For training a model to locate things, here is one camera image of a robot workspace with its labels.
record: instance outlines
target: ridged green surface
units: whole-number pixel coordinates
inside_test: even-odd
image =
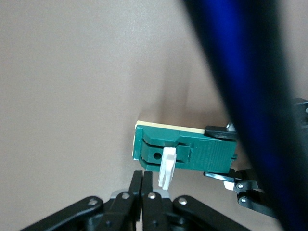
[[[235,141],[219,140],[200,133],[137,125],[133,159],[142,167],[159,171],[164,147],[176,147],[175,168],[228,173],[236,148]]]

